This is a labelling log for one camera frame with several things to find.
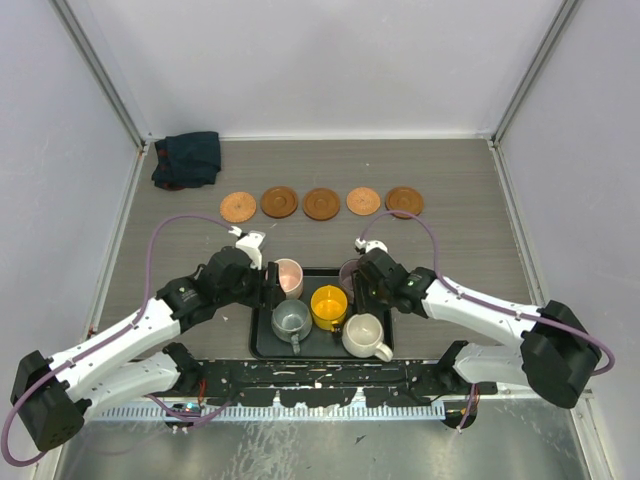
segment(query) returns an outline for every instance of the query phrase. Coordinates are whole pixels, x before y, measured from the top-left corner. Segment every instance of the gray mug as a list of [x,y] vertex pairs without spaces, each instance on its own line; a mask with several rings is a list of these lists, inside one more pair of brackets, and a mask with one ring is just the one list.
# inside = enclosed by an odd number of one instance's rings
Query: gray mug
[[300,300],[285,300],[271,316],[271,328],[280,340],[293,346],[293,353],[300,355],[300,342],[311,332],[311,313]]

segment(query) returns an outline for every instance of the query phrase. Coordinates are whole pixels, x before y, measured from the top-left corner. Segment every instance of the black tray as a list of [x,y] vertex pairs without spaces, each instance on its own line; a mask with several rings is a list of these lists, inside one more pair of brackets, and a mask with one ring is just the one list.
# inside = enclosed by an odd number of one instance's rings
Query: black tray
[[[300,300],[308,307],[311,296],[318,288],[324,285],[339,286],[338,268],[303,268],[304,291]],[[384,343],[393,350],[393,320],[389,310],[384,310],[377,305],[367,305],[360,308],[360,313],[371,313],[378,317],[384,329]],[[347,319],[355,313],[353,305],[347,309]],[[341,362],[362,362],[364,359],[351,356],[342,345],[340,338],[327,331],[318,328],[315,324],[311,333],[300,342],[300,355],[293,354],[291,344],[280,340],[271,329],[271,311],[254,309],[251,316],[251,334],[249,350],[251,355],[260,360],[336,360]]]

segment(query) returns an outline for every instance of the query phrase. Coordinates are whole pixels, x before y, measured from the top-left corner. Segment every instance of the navy towel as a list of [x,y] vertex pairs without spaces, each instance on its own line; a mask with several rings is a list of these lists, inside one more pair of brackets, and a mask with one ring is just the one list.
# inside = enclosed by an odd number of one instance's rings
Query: navy towel
[[221,170],[220,139],[216,132],[194,132],[156,142],[158,166],[151,175],[165,190],[199,188],[216,183]]

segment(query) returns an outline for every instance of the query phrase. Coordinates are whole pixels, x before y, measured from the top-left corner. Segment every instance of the gray wooden tabletop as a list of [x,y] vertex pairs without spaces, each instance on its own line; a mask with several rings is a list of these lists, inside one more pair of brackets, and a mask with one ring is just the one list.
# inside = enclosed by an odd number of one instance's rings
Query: gray wooden tabletop
[[[482,140],[369,141],[230,141],[223,142],[223,169],[217,183],[200,189],[167,192],[150,180],[157,158],[152,148],[143,166],[131,214],[102,313],[104,329],[135,310],[143,292],[144,254],[149,235],[165,217],[180,213],[219,216],[221,200],[246,191],[260,201],[275,185],[287,185],[300,200],[314,187],[334,189],[342,199],[340,213],[328,222],[305,216],[274,220],[260,210],[243,229],[267,233],[265,260],[288,257],[306,267],[338,267],[354,257],[353,242],[371,217],[351,213],[346,195],[368,186],[384,195],[399,185],[420,191],[422,217],[441,243],[444,273],[475,290],[517,302],[529,302],[522,265],[507,218],[493,160]],[[371,237],[407,269],[431,267],[427,235],[413,221],[383,218]],[[192,273],[199,263],[233,237],[216,225],[181,220],[167,226],[154,253],[153,291],[175,277]],[[250,310],[220,309],[213,320],[180,337],[196,358],[250,358]],[[453,340],[490,340],[456,325],[394,313],[398,358],[436,358]]]

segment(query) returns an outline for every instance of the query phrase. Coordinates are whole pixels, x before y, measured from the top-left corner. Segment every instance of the white backdrop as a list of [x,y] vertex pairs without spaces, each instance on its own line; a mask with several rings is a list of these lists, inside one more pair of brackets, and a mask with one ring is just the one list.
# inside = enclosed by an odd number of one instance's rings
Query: white backdrop
[[492,133],[560,0],[70,0],[150,136]]
[[[82,335],[136,147],[49,2],[0,15],[0,419],[20,359]],[[35,452],[19,419],[11,450]],[[0,478],[31,478],[0,459]]]
[[621,479],[640,472],[640,3],[585,0],[503,140],[550,298],[618,364],[591,381]]

